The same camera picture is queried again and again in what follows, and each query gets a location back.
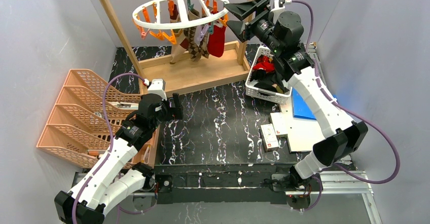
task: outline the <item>marble pattern surface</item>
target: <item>marble pattern surface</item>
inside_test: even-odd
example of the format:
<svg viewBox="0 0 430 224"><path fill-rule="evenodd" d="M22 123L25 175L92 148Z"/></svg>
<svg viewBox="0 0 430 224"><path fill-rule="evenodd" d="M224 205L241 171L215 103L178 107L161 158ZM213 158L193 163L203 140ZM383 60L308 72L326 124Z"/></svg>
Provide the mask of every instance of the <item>marble pattern surface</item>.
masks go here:
<svg viewBox="0 0 430 224"><path fill-rule="evenodd" d="M246 48L252 63L259 44ZM133 48L139 60L168 55L170 46ZM111 78L136 73L124 48L118 48ZM124 93L139 93L134 77L119 78L114 86ZM184 120L160 125L156 164L253 164L295 163L308 153L289 152L285 139L274 152L264 152L259 127L269 114L279 111L275 103L245 95L244 81L181 95Z"/></svg>

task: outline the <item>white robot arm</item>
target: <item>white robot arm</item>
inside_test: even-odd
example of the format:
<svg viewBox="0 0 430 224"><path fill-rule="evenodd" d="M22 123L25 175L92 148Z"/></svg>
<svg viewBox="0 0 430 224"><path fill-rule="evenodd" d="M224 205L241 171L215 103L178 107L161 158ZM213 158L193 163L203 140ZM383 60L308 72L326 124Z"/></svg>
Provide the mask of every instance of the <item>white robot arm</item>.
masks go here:
<svg viewBox="0 0 430 224"><path fill-rule="evenodd" d="M171 106L164 87L162 79L152 80L148 94L141 97L138 109L126 118L115 133L111 150L106 151L69 192L60 191L57 194L54 202L61 221L73 223L72 208L77 199L78 223L102 223L110 210L128 195L144 187L146 179L153 174L143 163L137 163L122 178L112 182L124 165L152 138L160 122L183 118L179 95L173 94L174 106Z"/></svg>
<svg viewBox="0 0 430 224"><path fill-rule="evenodd" d="M275 1L270 9L270 0L254 0L224 7L239 21L229 20L227 25L241 42L256 36L273 54L275 73L272 81L287 90L288 82L303 97L316 120L325 140L316 143L313 151L290 168L289 185L306 185L311 176L331 166L336 160L357 150L368 127L364 122L356 123L343 110L335 107L335 100L326 86L319 86L314 75L314 61L307 54L300 38L304 28L298 14L284 11L284 4L291 0ZM243 20L255 12L250 22Z"/></svg>

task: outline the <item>wooden post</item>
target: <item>wooden post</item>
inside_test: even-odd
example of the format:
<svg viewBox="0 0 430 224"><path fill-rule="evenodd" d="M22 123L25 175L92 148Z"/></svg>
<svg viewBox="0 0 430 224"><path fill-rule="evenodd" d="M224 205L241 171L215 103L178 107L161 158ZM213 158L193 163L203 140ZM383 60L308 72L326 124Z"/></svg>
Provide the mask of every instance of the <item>wooden post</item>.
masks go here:
<svg viewBox="0 0 430 224"><path fill-rule="evenodd" d="M109 20L112 23L112 26L114 27L118 37L121 40L121 43L124 45L125 51L127 52L128 57L131 60L131 63L133 64L134 68L136 69L136 72L138 75L140 75L143 78L146 78L144 72L142 71L139 61L137 60L136 54L133 52L133 49L131 48L130 42L127 39L127 36L125 35L125 31L121 26L121 23L115 14L114 8L111 5L111 2L109 0L100 0L101 5L104 8L104 11L106 12L107 16L109 17Z"/></svg>
<svg viewBox="0 0 430 224"><path fill-rule="evenodd" d="M253 19L253 15L248 16L244 22L250 22ZM239 53L237 54L237 62L239 65L243 64L243 57L245 56L245 50L246 50L246 44L248 42L241 43L239 46Z"/></svg>

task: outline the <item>white laundry basket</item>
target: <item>white laundry basket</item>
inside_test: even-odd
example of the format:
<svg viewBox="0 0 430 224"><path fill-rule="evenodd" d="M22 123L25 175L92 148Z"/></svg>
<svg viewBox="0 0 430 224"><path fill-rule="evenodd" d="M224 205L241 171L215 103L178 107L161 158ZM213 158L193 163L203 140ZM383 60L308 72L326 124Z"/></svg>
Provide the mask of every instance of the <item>white laundry basket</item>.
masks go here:
<svg viewBox="0 0 430 224"><path fill-rule="evenodd" d="M265 56L268 56L270 58L273 57L273 55L270 54L270 49L268 49L265 46L258 47L257 54L254 58L253 64L251 65L251 70L249 71L249 74L248 74L248 78L246 78L246 83L245 83L246 95L251 96L251 97L255 97L255 98L259 98L259 99L263 99L266 101L279 103L279 104L286 104L286 100L291 96L291 86L290 85L286 86L287 89L289 89L287 94L281 94L281 93L276 93L276 92L272 92L272 91L268 91L268 90L263 90L263 89L259 89L257 87L250 85L251 75L253 73L252 68L257 64L258 57L260 57L261 55L265 55Z"/></svg>

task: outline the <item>small box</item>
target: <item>small box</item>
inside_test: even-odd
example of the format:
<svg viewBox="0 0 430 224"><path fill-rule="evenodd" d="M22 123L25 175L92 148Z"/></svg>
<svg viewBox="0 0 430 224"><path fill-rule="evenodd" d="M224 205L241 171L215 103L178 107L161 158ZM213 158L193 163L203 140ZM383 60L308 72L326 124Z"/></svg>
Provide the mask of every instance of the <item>small box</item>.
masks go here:
<svg viewBox="0 0 430 224"><path fill-rule="evenodd" d="M273 125L276 137L283 138L288 135L287 126L285 124L285 117L282 113L271 113L270 122Z"/></svg>
<svg viewBox="0 0 430 224"><path fill-rule="evenodd" d="M264 149L266 152L276 151L279 149L279 142L276 138L275 130L273 125L265 124L260 127L261 136L264 143Z"/></svg>

